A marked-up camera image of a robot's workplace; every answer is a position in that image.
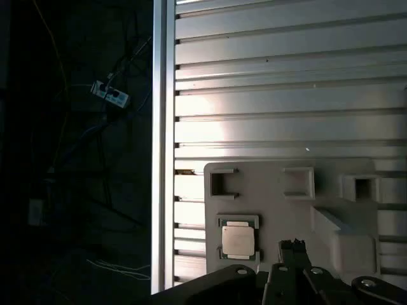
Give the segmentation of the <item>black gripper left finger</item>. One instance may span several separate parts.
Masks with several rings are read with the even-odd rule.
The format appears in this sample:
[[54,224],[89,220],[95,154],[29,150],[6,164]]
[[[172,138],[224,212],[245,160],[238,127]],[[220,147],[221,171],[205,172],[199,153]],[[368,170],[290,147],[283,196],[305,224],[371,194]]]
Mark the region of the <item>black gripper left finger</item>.
[[152,295],[153,304],[283,304],[290,294],[289,267],[269,272],[233,264],[180,286]]

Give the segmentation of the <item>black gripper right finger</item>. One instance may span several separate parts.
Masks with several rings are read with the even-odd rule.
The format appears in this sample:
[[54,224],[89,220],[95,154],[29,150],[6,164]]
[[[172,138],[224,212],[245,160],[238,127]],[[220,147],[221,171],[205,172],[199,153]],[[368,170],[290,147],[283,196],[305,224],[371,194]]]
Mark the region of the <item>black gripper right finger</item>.
[[346,284],[311,264],[303,240],[293,242],[296,278],[309,304],[406,304],[406,291],[372,276],[359,276]]

